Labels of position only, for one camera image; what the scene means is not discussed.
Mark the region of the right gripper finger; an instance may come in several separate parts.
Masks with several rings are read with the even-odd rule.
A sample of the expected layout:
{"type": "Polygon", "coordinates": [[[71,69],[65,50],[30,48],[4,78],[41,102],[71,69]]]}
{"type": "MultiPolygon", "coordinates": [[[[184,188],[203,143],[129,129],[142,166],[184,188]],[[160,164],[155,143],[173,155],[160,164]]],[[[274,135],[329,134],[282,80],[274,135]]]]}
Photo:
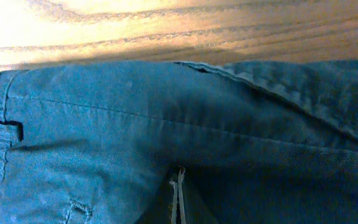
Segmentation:
{"type": "Polygon", "coordinates": [[[173,197],[172,197],[172,203],[171,203],[172,211],[171,211],[170,223],[177,224],[178,183],[174,180],[171,180],[169,183],[173,188],[173,197]]]}
{"type": "Polygon", "coordinates": [[[186,217],[185,217],[185,204],[183,198],[183,181],[185,178],[185,168],[180,167],[178,173],[178,202],[180,208],[180,221],[181,224],[186,224],[186,217]]]}

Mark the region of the navy blue shorts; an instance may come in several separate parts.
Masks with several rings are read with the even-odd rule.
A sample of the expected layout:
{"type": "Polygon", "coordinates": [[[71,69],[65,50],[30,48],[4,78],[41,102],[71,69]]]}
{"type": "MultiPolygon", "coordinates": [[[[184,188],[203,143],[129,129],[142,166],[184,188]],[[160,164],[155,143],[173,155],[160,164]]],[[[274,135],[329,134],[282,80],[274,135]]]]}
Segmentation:
{"type": "Polygon", "coordinates": [[[0,72],[0,223],[358,223],[358,60],[0,72]]]}

